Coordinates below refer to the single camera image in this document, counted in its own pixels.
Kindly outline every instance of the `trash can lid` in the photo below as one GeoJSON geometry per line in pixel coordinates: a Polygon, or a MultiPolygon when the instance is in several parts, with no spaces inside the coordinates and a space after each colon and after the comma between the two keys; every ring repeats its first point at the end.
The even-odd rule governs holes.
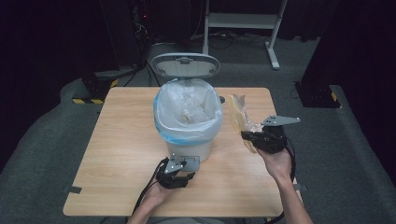
{"type": "Polygon", "coordinates": [[[220,62],[201,53],[165,53],[153,58],[151,65],[163,77],[213,77],[220,70],[220,62]]]}

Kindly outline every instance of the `wooden table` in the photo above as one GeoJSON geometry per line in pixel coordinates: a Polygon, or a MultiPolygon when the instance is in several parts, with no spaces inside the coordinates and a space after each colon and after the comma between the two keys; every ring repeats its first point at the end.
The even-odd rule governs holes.
{"type": "MultiPolygon", "coordinates": [[[[226,98],[224,120],[212,153],[184,189],[178,189],[155,217],[277,217],[279,192],[262,158],[245,148],[230,123],[230,94],[246,95],[248,116],[261,122],[275,114],[265,88],[215,88],[226,98]]],[[[67,216],[132,214],[155,167],[169,157],[153,122],[159,88],[113,88],[108,93],[64,205],[67,216]]]]}

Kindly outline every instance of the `white plastic bag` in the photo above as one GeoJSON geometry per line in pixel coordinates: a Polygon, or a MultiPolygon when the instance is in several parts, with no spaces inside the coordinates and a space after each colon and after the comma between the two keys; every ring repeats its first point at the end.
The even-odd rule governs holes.
{"type": "Polygon", "coordinates": [[[213,87],[200,78],[165,83],[154,99],[155,127],[172,144],[211,141],[222,124],[222,106],[213,87]]]}

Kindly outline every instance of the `gray carpet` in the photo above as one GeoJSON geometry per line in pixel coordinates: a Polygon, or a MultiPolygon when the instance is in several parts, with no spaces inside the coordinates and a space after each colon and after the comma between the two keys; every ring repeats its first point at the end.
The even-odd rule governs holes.
{"type": "MultiPolygon", "coordinates": [[[[215,49],[228,43],[211,41],[209,54],[221,62],[221,71],[206,81],[214,87],[268,88],[278,115],[301,119],[285,126],[285,131],[296,150],[298,181],[308,188],[302,192],[304,204],[316,223],[396,223],[396,190],[362,134],[342,88],[331,86],[342,108],[306,108],[298,99],[293,81],[301,80],[317,43],[277,40],[281,68],[274,71],[262,42],[235,42],[227,49],[215,49]]],[[[148,59],[177,51],[200,52],[201,48],[156,45],[148,59]]],[[[156,86],[147,69],[130,78],[121,78],[119,86],[156,86]]],[[[162,84],[167,80],[159,77],[162,84]]],[[[21,139],[0,176],[0,223],[93,224],[102,220],[63,214],[64,187],[74,180],[102,108],[73,104],[71,98],[80,87],[80,79],[66,85],[60,92],[62,102],[21,139]]],[[[122,222],[122,217],[112,217],[105,223],[122,222]]]]}

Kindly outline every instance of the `human arm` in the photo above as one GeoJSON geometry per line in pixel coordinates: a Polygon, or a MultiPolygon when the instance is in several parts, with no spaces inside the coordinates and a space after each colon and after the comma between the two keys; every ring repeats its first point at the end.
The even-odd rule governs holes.
{"type": "Polygon", "coordinates": [[[291,157],[289,152],[286,149],[275,154],[269,154],[260,149],[257,152],[264,159],[265,167],[279,189],[286,222],[288,224],[313,223],[290,179],[291,157]]]}
{"type": "Polygon", "coordinates": [[[152,186],[146,192],[142,203],[137,207],[132,216],[129,217],[127,224],[147,223],[154,210],[175,191],[176,189],[166,189],[160,183],[153,182],[152,186]]]}

